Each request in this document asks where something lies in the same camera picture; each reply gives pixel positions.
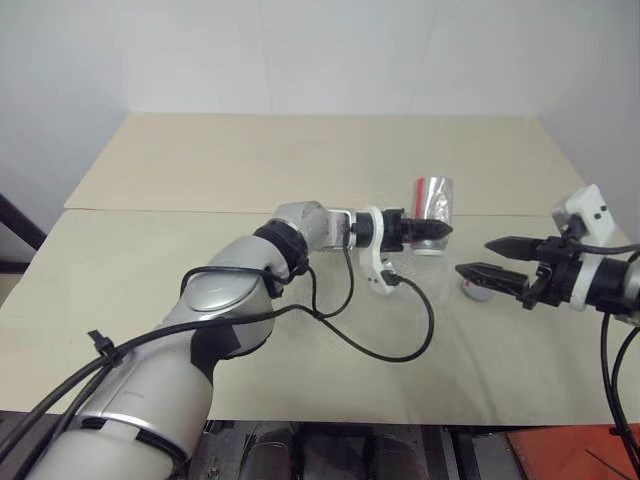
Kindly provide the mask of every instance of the white robotic arm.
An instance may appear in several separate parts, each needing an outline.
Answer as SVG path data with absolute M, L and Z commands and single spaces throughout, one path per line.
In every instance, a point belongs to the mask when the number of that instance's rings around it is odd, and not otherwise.
M 380 261 L 380 252 L 450 231 L 436 220 L 402 218 L 401 210 L 283 205 L 253 235 L 231 243 L 208 267 L 193 270 L 157 329 L 272 312 L 271 301 L 283 285 L 304 274 L 309 253 L 322 249 L 361 248 L 360 263 L 372 287 L 390 293 L 393 287 L 382 271 L 392 267 Z M 29 478 L 168 478 L 198 443 L 213 398 L 216 363 L 259 348 L 273 324 L 273 318 L 221 323 L 135 348 L 118 359 L 121 363 L 78 412 L 75 428 L 55 439 Z

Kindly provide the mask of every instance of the white wall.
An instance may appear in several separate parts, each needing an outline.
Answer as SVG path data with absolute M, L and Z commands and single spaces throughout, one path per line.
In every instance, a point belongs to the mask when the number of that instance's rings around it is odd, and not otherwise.
M 638 4 L 5 0 L 0 191 L 49 228 L 127 110 L 540 115 L 635 236 Z

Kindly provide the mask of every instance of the silver can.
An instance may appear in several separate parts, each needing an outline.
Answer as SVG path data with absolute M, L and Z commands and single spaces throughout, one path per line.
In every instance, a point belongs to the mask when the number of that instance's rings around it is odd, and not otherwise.
M 453 215 L 453 180 L 444 176 L 416 180 L 414 218 L 440 220 L 451 225 Z M 411 244 L 416 255 L 442 255 L 449 236 Z

